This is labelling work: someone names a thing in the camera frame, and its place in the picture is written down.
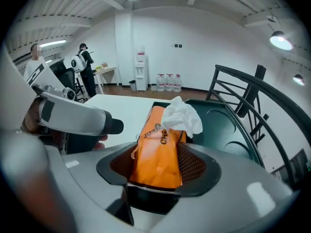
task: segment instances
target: water bottle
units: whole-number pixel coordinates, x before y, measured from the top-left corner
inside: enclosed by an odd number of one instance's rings
[[[158,78],[156,80],[156,90],[157,91],[164,91],[165,89],[165,78],[164,74],[158,74]]]
[[[181,92],[181,78],[179,74],[176,74],[176,78],[174,80],[174,86],[173,86],[174,92]]]
[[[173,90],[173,77],[172,74],[167,74],[166,82],[165,82],[165,90],[172,91]]]

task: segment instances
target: ceiling light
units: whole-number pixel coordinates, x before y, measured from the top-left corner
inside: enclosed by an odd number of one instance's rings
[[[51,45],[56,45],[56,44],[61,44],[61,43],[65,43],[66,40],[62,40],[62,41],[53,41],[53,42],[49,42],[49,43],[45,43],[40,45],[40,47],[47,47],[47,46],[51,46]]]
[[[282,31],[275,31],[270,38],[270,42],[279,49],[292,50],[292,44],[286,39]]]
[[[305,85],[305,82],[303,81],[303,77],[300,74],[296,74],[293,77],[293,80],[299,85]]]

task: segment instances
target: trash can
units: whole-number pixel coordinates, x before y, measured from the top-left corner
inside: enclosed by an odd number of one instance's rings
[[[136,89],[136,81],[132,80],[129,83],[130,83],[131,90],[132,91],[137,91],[137,89]]]

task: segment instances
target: floor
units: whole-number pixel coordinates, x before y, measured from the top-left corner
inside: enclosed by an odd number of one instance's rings
[[[96,87],[96,92],[97,94],[100,94],[98,89],[99,88]],[[181,92],[174,92],[174,91],[156,92],[156,91],[151,91],[150,88],[148,88],[147,91],[131,91],[130,88],[122,88],[122,86],[116,86],[116,85],[104,86],[103,92],[108,95],[165,99],[165,100],[172,100],[173,98],[180,96],[183,101],[186,101],[188,99],[205,100],[207,96],[207,92],[202,92],[202,91],[182,90]]]

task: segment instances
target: orange package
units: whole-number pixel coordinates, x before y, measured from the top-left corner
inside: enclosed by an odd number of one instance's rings
[[[140,134],[130,181],[141,185],[175,189],[182,185],[176,144],[186,142],[186,133],[161,128],[164,108],[154,106]]]

